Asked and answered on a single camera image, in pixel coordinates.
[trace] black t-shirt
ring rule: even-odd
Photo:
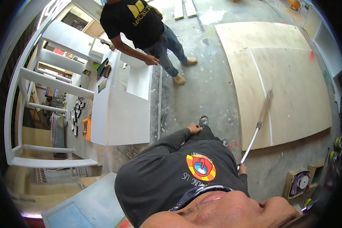
[[[247,175],[238,176],[231,151],[215,140],[191,141],[185,128],[165,136],[124,164],[115,179],[115,194],[134,227],[168,211],[190,189],[215,183],[244,192]]]
[[[109,39],[122,32],[140,49],[152,46],[163,33],[160,16],[144,0],[105,4],[100,23]]]

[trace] broom handle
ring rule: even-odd
[[[260,129],[259,129],[258,127],[256,127],[255,134],[253,135],[253,138],[252,138],[252,140],[251,140],[251,142],[250,142],[250,144],[249,144],[249,146],[248,146],[248,148],[247,148],[247,150],[246,150],[246,153],[244,153],[244,155],[243,155],[243,157],[242,157],[241,163],[243,163],[244,160],[246,160],[246,157],[247,157],[247,155],[248,155],[248,153],[249,153],[249,150],[251,149],[251,146],[252,146],[252,144],[253,144],[253,142],[254,142],[254,140],[255,140],[255,138],[256,138],[257,131],[259,131],[259,130],[260,130]]]

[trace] blue jeans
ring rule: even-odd
[[[178,41],[173,31],[167,25],[163,24],[163,26],[164,32],[160,36],[160,39],[152,46],[143,49],[143,51],[148,55],[153,55],[158,58],[162,68],[169,75],[175,77],[179,71],[173,67],[172,62],[167,56],[167,49],[170,49],[183,65],[187,63],[187,57],[184,54],[181,43]]]

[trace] broom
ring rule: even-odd
[[[273,89],[270,89],[267,94],[266,94],[266,97],[265,97],[265,101],[263,103],[263,107],[262,107],[262,110],[261,110],[261,113],[260,113],[260,119],[259,121],[257,122],[257,126],[256,126],[256,130],[255,130],[255,134],[253,135],[253,138],[251,140],[251,143],[249,144],[247,150],[246,150],[246,153],[244,153],[243,157],[242,157],[242,160],[241,160],[241,163],[244,162],[244,160],[246,160],[246,157],[249,153],[249,150],[251,149],[251,146],[256,138],[256,135],[257,135],[257,132],[260,130],[261,126],[262,126],[262,121],[264,120],[268,110],[270,109],[271,107],[271,102],[272,102],[272,98],[274,97],[274,90]]]

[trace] black pants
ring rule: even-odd
[[[196,140],[215,140],[218,142],[222,142],[218,137],[215,137],[213,132],[211,132],[211,129],[209,126],[207,125],[201,125],[201,127],[203,128],[203,130],[201,130],[198,134],[196,135],[192,135],[190,136],[190,139],[188,139],[184,144],[189,144],[192,141],[196,141]]]

